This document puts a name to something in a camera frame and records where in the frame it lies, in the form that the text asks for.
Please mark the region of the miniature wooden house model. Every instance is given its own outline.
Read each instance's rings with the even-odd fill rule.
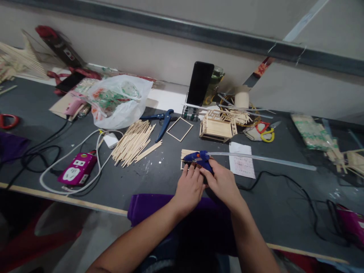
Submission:
[[[209,110],[200,124],[200,137],[225,143],[236,134],[235,118],[228,111]]]
[[[364,157],[359,154],[362,152],[364,152],[364,149],[347,151],[342,154],[347,157],[347,164],[343,166],[344,170],[348,169],[357,176],[364,178]]]

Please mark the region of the table edge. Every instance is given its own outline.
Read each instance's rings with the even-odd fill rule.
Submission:
[[[6,188],[7,186],[8,185],[6,183],[0,182],[0,188]],[[40,191],[40,190],[33,190],[30,188],[20,187],[20,186],[16,186],[16,185],[11,186],[10,190],[20,192],[20,193],[26,193],[26,194],[37,196],[37,197],[47,198],[47,199],[51,199],[51,200],[55,200],[55,201],[60,201],[60,202],[64,202],[64,203],[68,203],[68,204],[72,204],[72,205],[77,205],[80,207],[85,207],[85,208],[104,211],[104,212],[108,212],[108,213],[112,213],[112,214],[122,215],[122,216],[127,216],[127,213],[128,213],[128,211],[126,211],[126,210],[107,207],[107,206],[103,206],[103,205],[99,205],[99,204],[95,204],[95,203],[91,203],[91,202],[86,202],[86,201],[70,198],[70,197],[63,196],[63,195],[58,195],[55,193],[49,193],[49,192]],[[311,252],[307,252],[307,251],[303,251],[303,250],[299,250],[299,249],[288,248],[285,246],[279,246],[279,245],[274,245],[274,244],[270,244],[270,243],[267,243],[267,246],[269,248],[275,249],[275,250],[281,250],[281,251],[305,255],[305,256],[309,256],[309,257],[313,257],[313,258],[329,260],[332,262],[349,264],[349,262],[346,260],[342,260],[339,258],[334,258],[334,257],[326,256],[326,255],[311,253]]]

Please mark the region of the purple cloth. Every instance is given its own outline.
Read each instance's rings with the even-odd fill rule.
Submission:
[[[133,195],[128,210],[132,227],[167,204],[173,195],[138,194]],[[200,203],[173,232],[183,235],[198,235],[201,243],[206,243],[215,252],[237,255],[234,232],[229,209],[219,200],[202,198]]]
[[[29,139],[0,132],[1,162],[11,162],[20,157],[29,145]]]

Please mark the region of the blue hot glue gun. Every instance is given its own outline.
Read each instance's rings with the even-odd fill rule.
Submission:
[[[196,162],[198,165],[201,165],[204,169],[208,170],[212,175],[214,174],[212,171],[212,167],[209,163],[210,156],[207,154],[207,151],[199,151],[194,152],[192,154],[186,155],[183,158],[183,161],[186,162]]]

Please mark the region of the black cable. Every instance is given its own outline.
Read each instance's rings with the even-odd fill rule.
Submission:
[[[273,173],[270,173],[270,172],[268,172],[268,171],[261,171],[259,174],[258,174],[258,177],[257,177],[257,179],[255,180],[255,182],[253,183],[253,185],[251,186],[251,187],[249,187],[249,188],[246,188],[246,187],[244,187],[244,186],[242,186],[242,185],[240,185],[240,184],[238,184],[238,183],[236,183],[236,185],[237,185],[237,187],[238,187],[238,189],[240,189],[240,190],[244,190],[244,191],[251,191],[252,189],[254,189],[254,187],[258,184],[258,182],[260,181],[260,179],[261,179],[261,177],[262,177],[262,174],[263,173],[266,173],[266,174],[268,174],[268,175],[270,175],[270,176],[275,176],[275,177],[278,177],[278,176],[282,176],[282,177],[285,177],[285,178],[287,178],[290,182],[292,182],[292,183],[294,183],[304,194],[305,194],[305,196],[306,196],[306,198],[307,198],[307,201],[308,201],[308,203],[309,203],[309,206],[310,206],[310,209],[311,209],[311,211],[312,211],[312,214],[313,214],[313,216],[314,216],[314,223],[313,223],[313,226],[314,226],[314,232],[315,232],[315,234],[320,238],[320,239],[322,239],[322,240],[324,240],[324,241],[327,241],[328,242],[328,240],[326,240],[324,237],[322,237],[319,233],[318,233],[318,231],[317,231],[317,224],[318,224],[318,220],[319,220],[319,217],[317,216],[317,213],[316,213],[316,211],[315,211],[315,208],[314,208],[314,205],[313,205],[313,202],[312,202],[312,199],[311,199],[311,197],[308,195],[308,193],[306,192],[306,190],[300,185],[300,184],[298,184],[296,181],[294,181],[292,178],[290,178],[289,176],[287,176],[287,175],[285,175],[285,174],[273,174]],[[338,222],[338,215],[337,215],[337,213],[336,213],[336,209],[335,209],[335,207],[336,207],[336,205],[334,204],[334,202],[332,202],[332,201],[330,201],[330,200],[326,200],[326,202],[325,202],[326,204],[327,204],[327,207],[328,207],[328,209],[329,209],[329,213],[330,213],[330,216],[331,216],[331,219],[332,219],[332,221],[333,221],[333,223],[334,223],[334,228],[335,228],[335,230],[336,230],[336,232],[337,232],[337,234],[335,234],[335,235],[337,235],[337,236],[339,236],[339,237],[341,237],[341,238],[344,238],[346,241],[347,241],[347,239],[345,238],[345,236],[343,235],[343,233],[341,232],[341,230],[340,230],[340,227],[338,226],[338,224],[337,224],[337,222]]]
[[[12,158],[11,160],[7,160],[4,162],[0,163],[0,169],[2,168],[2,166],[9,162],[9,161],[14,161],[17,159],[20,159],[20,162],[22,164],[22,169],[10,180],[8,186],[5,188],[5,190],[10,189],[10,187],[14,184],[14,182],[16,181],[16,179],[23,173],[24,170],[28,170],[31,171],[33,173],[42,173],[44,172],[50,165],[54,164],[60,157],[61,155],[61,150],[62,148],[58,145],[51,145],[51,146],[47,146],[44,147],[44,145],[46,145],[47,143],[55,140],[57,137],[59,137],[59,133],[66,127],[67,123],[68,123],[68,119],[69,119],[69,115],[66,116],[66,122],[65,124],[54,134],[52,134],[51,136],[49,136],[46,140],[42,141],[41,143],[29,148],[28,150],[26,150],[24,152],[24,154],[21,157],[18,158]],[[54,160],[51,163],[48,163],[46,157],[43,155],[44,152],[51,150],[51,149],[57,149],[57,155],[55,156]],[[37,157],[40,157],[40,159],[43,161],[43,164],[45,166],[45,169],[43,170],[36,170],[36,169],[32,169],[29,167],[29,164]],[[55,175],[60,175],[61,171],[56,171],[51,169],[50,170],[51,173],[55,174]]]

